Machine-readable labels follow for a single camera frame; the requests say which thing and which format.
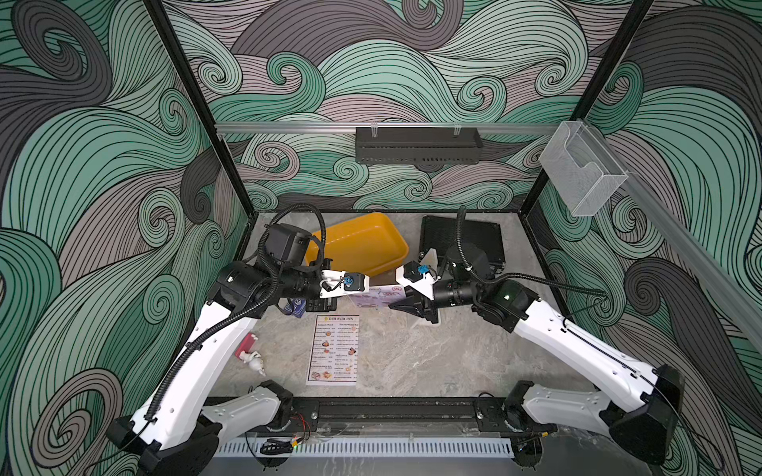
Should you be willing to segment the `dim sum menu sheet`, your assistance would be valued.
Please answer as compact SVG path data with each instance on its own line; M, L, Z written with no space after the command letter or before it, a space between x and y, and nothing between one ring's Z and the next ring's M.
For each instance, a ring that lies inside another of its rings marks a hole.
M318 315L306 383L347 386L357 383L360 344L358 315Z

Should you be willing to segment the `pink dessert menu sheet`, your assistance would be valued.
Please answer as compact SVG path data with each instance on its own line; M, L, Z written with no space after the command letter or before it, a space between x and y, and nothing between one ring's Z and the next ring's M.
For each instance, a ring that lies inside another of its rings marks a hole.
M406 298L405 288L400 285L371 287L366 293L352 298L357 307L383 309Z

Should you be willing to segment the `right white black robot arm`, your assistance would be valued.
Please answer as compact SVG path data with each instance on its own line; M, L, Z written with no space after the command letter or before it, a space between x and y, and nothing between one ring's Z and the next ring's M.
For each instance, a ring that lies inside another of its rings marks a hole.
M469 307L544 348L595 387L564 391L521 381L502 405L510 428L568 426L607 436L647 464L666 462L685 390L676 368L642 362L577 326L528 288L532 276L495 277L486 254L470 243L450 247L444 271L409 261L396 269L395 279L406 297L391 305L394 311L435 322L443 307Z

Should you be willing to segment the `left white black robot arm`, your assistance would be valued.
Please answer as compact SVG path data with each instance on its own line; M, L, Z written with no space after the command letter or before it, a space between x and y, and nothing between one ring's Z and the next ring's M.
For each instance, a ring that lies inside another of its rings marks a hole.
M272 223L254 265L235 261L219 272L196 327L150 399L108 427L108 439L137 456L138 474L198 475L220 446L248 430L289 426L294 396L272 380L220 405L206 399L268 307L284 297L319 297L323 265L303 264L315 239L302 228Z

